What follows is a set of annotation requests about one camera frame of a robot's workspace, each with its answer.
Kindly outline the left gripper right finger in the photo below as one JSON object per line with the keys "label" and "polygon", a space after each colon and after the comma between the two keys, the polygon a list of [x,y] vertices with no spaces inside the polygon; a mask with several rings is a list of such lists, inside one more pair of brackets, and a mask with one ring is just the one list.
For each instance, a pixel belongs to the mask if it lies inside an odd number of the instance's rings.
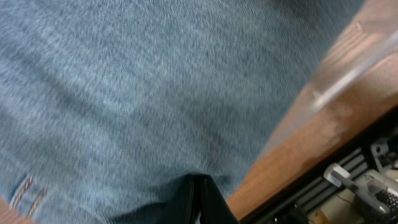
{"label": "left gripper right finger", "polygon": [[239,224],[214,180],[209,175],[197,178],[201,224]]}

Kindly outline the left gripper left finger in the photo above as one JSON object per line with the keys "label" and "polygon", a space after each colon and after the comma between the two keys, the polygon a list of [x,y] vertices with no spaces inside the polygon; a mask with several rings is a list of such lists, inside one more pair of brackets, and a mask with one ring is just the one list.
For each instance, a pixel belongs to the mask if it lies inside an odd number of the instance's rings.
{"label": "left gripper left finger", "polygon": [[195,189],[194,176],[186,175],[157,224],[196,224],[199,208],[196,204]]}

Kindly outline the blue denim jeans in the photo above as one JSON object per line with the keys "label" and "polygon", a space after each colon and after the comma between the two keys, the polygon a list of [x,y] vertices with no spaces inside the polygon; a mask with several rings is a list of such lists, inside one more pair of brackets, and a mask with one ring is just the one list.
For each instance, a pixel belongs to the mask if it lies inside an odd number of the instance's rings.
{"label": "blue denim jeans", "polygon": [[155,223],[184,176],[223,196],[363,6],[1,2],[1,198],[40,223]]}

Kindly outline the clear plastic storage bin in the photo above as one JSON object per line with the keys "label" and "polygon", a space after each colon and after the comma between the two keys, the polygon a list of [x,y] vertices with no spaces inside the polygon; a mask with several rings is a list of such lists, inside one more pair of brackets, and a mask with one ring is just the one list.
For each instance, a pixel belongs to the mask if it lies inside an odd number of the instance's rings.
{"label": "clear plastic storage bin", "polygon": [[372,69],[376,64],[381,62],[397,48],[397,30],[394,31],[383,43],[379,44],[374,52],[365,56],[357,65],[343,72],[343,76],[337,79],[332,85],[322,91],[314,89],[312,91],[315,99],[309,104],[308,108],[303,111],[303,115],[295,118],[290,126],[288,126],[281,134],[269,140],[261,152],[261,156],[265,156],[275,147],[282,144],[287,138],[293,135],[302,125],[304,125],[311,117],[323,109],[329,102],[343,93],[355,81],[359,80],[366,72]]}

